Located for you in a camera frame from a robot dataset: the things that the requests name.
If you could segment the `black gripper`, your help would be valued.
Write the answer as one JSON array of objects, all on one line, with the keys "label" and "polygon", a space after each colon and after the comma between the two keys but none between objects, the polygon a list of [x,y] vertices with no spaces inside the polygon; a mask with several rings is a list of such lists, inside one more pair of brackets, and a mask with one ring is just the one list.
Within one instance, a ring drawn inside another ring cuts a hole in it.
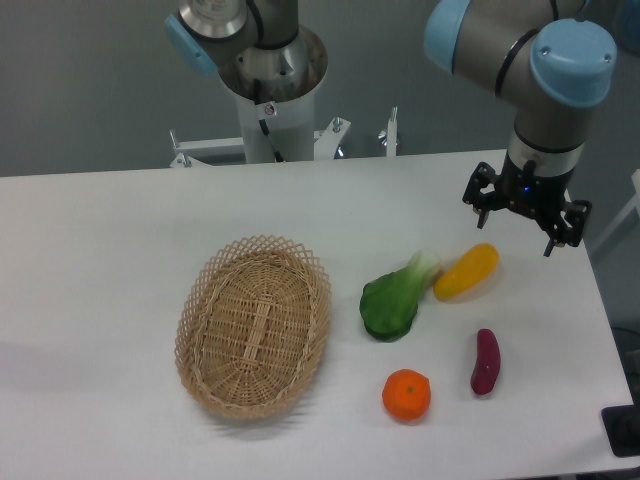
[{"label": "black gripper", "polygon": [[590,201],[565,200],[570,179],[571,172],[538,176],[533,160],[519,167],[506,154],[500,175],[486,162],[477,165],[462,201],[478,215],[478,229],[484,227],[492,211],[504,208],[545,223],[549,241],[543,255],[549,257],[555,248],[580,245],[592,210]]}]

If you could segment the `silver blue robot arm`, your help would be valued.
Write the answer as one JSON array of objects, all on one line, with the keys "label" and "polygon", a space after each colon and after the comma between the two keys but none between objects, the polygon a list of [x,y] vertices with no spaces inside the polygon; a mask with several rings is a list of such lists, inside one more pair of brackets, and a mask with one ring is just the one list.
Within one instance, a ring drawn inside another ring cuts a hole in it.
[{"label": "silver blue robot arm", "polygon": [[[534,220],[550,248],[577,246],[591,205],[565,191],[606,97],[617,48],[577,19],[580,1],[441,1],[424,31],[427,57],[512,104],[503,167],[480,164],[463,200],[481,220],[507,209]],[[165,21],[183,60],[235,97],[250,163],[332,158],[347,126],[313,127],[328,60],[294,1],[183,1]]]}]

